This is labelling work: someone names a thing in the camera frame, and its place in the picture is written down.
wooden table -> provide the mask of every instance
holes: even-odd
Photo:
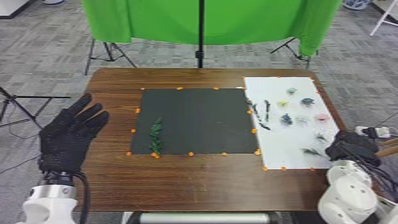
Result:
[[[306,211],[327,189],[325,170],[263,171],[252,154],[126,156],[141,88],[233,88],[242,76],[311,77],[332,117],[341,118],[315,74],[290,69],[100,69],[87,92],[110,112],[91,146],[85,173],[93,211]]]

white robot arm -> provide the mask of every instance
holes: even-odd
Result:
[[[372,190],[372,178],[357,163],[340,160],[327,171],[331,187],[318,211],[329,224],[361,224],[377,212],[380,224],[398,223],[398,206]]]
[[[30,190],[30,197],[23,203],[27,221],[18,224],[75,224],[75,196],[73,175],[66,172],[48,172],[43,185]]]

black glove fingers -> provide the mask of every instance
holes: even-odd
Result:
[[[82,112],[84,108],[87,107],[89,103],[91,103],[93,97],[91,94],[87,93],[82,98],[78,99],[77,103],[71,105],[68,112],[69,115],[75,117],[78,115],[78,113]]]
[[[96,117],[91,118],[91,120],[85,122],[84,127],[78,131],[80,136],[93,136],[96,137],[107,123],[109,123],[109,111],[103,111]]]
[[[101,109],[103,105],[96,103],[94,106],[78,114],[78,116],[75,117],[73,124],[69,126],[69,131],[75,131],[78,129],[80,125],[85,123],[85,121],[91,119]]]
[[[52,123],[46,125],[46,127],[41,130],[41,137],[48,137],[53,136],[61,130],[66,129],[69,123],[71,123],[71,116],[69,116],[69,112],[68,109],[62,109]]]

black glove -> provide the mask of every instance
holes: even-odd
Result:
[[[368,137],[359,136],[357,133],[340,131],[332,145],[325,149],[325,153],[331,157],[331,161],[340,159],[357,161],[361,158],[375,166],[380,166],[380,159],[375,155],[377,150],[377,144],[370,141]]]
[[[85,94],[41,130],[41,171],[77,173],[82,170],[91,141],[109,123],[109,112],[98,114],[101,104],[84,111],[89,103],[91,94]]]

plant sprig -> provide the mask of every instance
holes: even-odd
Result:
[[[304,154],[308,154],[311,156],[322,156],[322,154],[318,153],[318,151],[313,148],[311,149],[309,148],[302,148],[302,152],[304,152]]]
[[[162,129],[164,129],[164,123],[162,123],[162,118],[158,118],[158,120],[153,123],[151,132],[149,132],[149,136],[151,136],[151,140],[153,140],[153,144],[151,144],[149,148],[158,155],[160,155],[160,150],[164,147],[164,142],[158,137]]]

